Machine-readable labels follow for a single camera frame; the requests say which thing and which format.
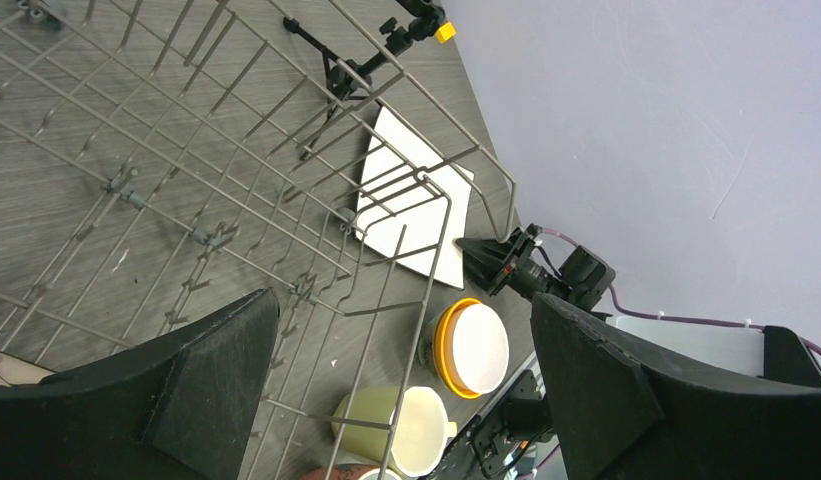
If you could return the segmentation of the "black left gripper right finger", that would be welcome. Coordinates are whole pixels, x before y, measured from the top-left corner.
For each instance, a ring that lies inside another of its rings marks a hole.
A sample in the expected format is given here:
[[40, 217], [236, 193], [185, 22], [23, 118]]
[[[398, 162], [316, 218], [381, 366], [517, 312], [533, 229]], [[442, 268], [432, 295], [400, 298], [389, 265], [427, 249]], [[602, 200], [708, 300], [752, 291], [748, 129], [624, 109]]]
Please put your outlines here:
[[821, 368], [794, 332], [766, 327], [748, 376], [550, 294], [530, 323], [570, 478], [821, 479]]

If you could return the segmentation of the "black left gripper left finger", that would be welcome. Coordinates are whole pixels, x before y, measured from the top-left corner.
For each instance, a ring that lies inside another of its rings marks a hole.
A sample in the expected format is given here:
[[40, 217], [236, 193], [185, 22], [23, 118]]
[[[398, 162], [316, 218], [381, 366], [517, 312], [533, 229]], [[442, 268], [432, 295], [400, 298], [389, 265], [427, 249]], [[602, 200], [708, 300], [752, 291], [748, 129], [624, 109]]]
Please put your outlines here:
[[0, 387], [0, 479], [234, 479], [280, 306], [256, 290], [34, 385]]

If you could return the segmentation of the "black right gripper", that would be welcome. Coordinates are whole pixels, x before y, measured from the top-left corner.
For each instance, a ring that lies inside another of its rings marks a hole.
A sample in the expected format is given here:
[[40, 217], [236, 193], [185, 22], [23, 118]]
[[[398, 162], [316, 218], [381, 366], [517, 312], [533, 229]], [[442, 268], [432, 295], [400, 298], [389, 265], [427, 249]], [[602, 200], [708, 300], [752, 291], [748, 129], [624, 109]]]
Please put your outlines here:
[[506, 242], [458, 238], [467, 277], [487, 295], [509, 287], [531, 301], [549, 294], [591, 313], [612, 286], [616, 271], [584, 247], [576, 247], [560, 266], [537, 246], [537, 226], [516, 228]]

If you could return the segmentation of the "square floral plate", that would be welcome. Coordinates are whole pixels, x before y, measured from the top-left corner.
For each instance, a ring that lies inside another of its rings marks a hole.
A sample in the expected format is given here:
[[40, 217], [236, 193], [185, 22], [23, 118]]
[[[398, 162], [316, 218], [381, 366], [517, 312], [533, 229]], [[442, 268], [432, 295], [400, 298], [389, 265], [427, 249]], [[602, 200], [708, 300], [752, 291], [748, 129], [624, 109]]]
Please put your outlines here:
[[54, 371], [0, 353], [0, 386], [34, 385], [53, 374]]

